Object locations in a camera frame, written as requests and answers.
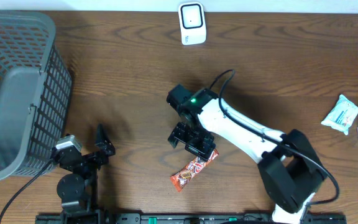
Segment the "robotic arm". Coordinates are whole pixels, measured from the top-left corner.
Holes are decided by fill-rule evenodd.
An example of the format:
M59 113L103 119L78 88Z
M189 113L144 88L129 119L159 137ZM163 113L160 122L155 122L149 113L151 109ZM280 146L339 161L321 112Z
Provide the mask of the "robotic arm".
M210 89L192 94L177 85L169 92L167 102L183 120L168 139L173 147L179 141L183 142L187 151L208 160L215 148L211 133L224 137L257 163L265 189L276 203L273 221L301 222L310 200L327 177L318 169L323 165L304 134L293 130L286 135L267 128L240 114L223 99L219 105L218 95ZM273 139L279 144L266 139ZM283 145L293 146L297 152L315 162L285 150ZM285 167L282 160L290 156L294 159Z

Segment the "white device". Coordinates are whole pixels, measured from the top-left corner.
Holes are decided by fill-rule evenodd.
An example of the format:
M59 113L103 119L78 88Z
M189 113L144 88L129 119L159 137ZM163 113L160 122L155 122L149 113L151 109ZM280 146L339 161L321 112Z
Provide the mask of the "white device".
M183 45L200 44L206 40L204 8L199 2L179 5L181 42Z
M278 140L280 142L282 141L282 138L280 137L282 134L284 134L282 131L270 129L255 122L254 120L237 112L223 99L222 106L232 117L236 118L236 120L242 124L261 134L264 133L266 136L271 137L272 139ZM218 99L209 101L205 106L203 106L202 111L203 112L198 115L198 119L200 124L207 131L224 137L229 142L243 150L256 163L259 163L262 160L263 152L271 152L277 146L270 141L263 141L260 136L251 133L250 131L234 123L229 118L225 117L219 107ZM280 206L276 205L272 214L273 221L279 223L300 224L300 220L303 214L306 212L306 204L310 202L314 194L315 193L310 194L310 196L303 202L302 208L296 213L288 213Z

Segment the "wooden table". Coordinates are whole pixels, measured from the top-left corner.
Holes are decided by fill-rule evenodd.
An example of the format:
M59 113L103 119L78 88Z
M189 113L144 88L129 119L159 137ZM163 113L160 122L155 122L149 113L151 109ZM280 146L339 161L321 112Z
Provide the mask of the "wooden table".
M168 91L178 83L199 90L235 68L225 99L268 127L303 131L337 178L339 200L311 210L343 212L348 223L358 223L358 120L348 136L320 124L340 93L358 105L358 15L206 13L207 41L185 47L177 13L46 14L56 23L56 45L75 78L66 132L87 153L96 150L95 129L102 123L117 149L99 172L100 205L144 213L273 209L256 164L219 136L220 156L183 192L169 179L194 156L167 142L180 120L165 102ZM34 182L3 223L59 213L56 186L67 173L56 169ZM0 181L0 212L28 180ZM333 194L326 181L315 200Z

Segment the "cable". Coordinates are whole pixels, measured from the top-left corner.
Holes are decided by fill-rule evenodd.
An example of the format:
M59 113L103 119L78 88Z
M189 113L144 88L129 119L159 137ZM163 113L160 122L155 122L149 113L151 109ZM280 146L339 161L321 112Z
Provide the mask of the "cable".
M268 140L270 141L271 143L274 143L282 148L284 148L285 150L287 151L290 151L291 153L297 155L297 156L300 156L308 161L310 161L311 163L313 163L321 172L324 172L328 177L329 179L331 180L331 182L334 184L334 187L335 187L335 196L331 199L327 199L327 200L320 200L320 201L316 201L316 202L309 202L307 204L307 206L310 206L310 205L321 205L321 204L324 204L324 203L329 203L329 202L333 202L335 201L336 199L338 199L339 197L339 184L338 182L336 181L336 179L334 178L334 176L327 170L325 169L323 166L321 166L320 164L318 164L316 161L310 159L308 156L300 153L297 149L293 149L291 148L290 146L287 146L286 144L282 143L282 142L279 142L278 140L275 140L269 136L266 136L265 134L261 134L259 133L258 131L255 131L253 130L252 128L250 127L247 127L245 126L244 124L242 124L240 121L238 121L236 118L233 118L228 112L227 110L225 110L222 106L222 96L223 96L223 92L227 86L227 84L229 83L229 81L233 78L233 76L236 74L236 71L233 70L233 69L230 69L230 70L227 70L225 71L224 73L220 74L218 77L216 77L215 81L212 83L211 86L213 86L217 80L219 80L219 78L221 78L224 74L226 74L227 72L232 72L231 73L231 76L226 80L224 81L223 83L223 86L221 88L221 90L219 91L219 100L218 100L218 103L219 103L219 108L221 109L221 111L223 112L223 115L226 116L227 118L229 118L231 121L233 121L234 123L236 123L237 125L239 125L240 127L246 129L247 131L251 132L252 134L255 134L259 137L261 137L262 139L264 140Z
M2 222L2 218L7 210L7 208L11 205L11 203L13 202L13 200L15 200L15 198L24 190L26 189L31 183L33 183L39 176L41 176L41 174L48 168L48 166L53 162L53 159L50 159L42 168L41 170L37 173L37 175L35 175L30 181L28 181L28 183L25 184L25 186L23 186L20 190L18 190L16 192L16 194L13 195L13 197L7 202L7 204L5 205L4 209L1 211L0 214L0 224Z

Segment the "plastic basket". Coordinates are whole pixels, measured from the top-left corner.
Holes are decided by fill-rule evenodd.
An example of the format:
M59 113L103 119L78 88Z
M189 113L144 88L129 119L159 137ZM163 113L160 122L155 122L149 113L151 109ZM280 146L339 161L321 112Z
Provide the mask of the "plastic basket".
M0 180L38 173L62 135L72 80L54 39L48 16L0 11Z

